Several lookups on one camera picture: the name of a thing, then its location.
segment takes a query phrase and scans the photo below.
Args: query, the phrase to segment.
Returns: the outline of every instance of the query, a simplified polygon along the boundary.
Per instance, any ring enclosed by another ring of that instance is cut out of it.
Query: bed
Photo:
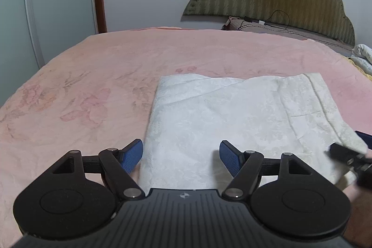
[[[71,149],[94,155],[144,138],[161,76],[310,72],[322,75],[346,123],[372,133],[371,80],[322,43],[176,28],[88,37],[51,60],[0,109],[0,247],[21,236],[12,214],[15,197],[56,159]]]

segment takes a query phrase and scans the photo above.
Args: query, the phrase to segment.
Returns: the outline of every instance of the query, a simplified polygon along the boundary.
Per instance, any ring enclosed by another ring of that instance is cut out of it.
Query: blanket
[[[232,177],[219,159],[222,140],[267,158],[294,153],[334,184],[347,167],[328,157],[329,146],[336,142],[367,151],[342,120],[319,73],[248,80],[173,75],[159,82],[139,185],[146,192],[151,187],[224,190]],[[263,177],[261,185],[272,180]]]

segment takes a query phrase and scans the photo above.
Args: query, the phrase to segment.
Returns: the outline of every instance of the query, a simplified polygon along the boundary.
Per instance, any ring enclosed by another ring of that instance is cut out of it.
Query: ribbed black surface
[[[351,247],[342,238],[302,243],[260,226],[247,207],[221,199],[215,190],[154,189],[126,202],[104,228],[83,238],[55,242],[24,236],[14,248],[290,248]]]

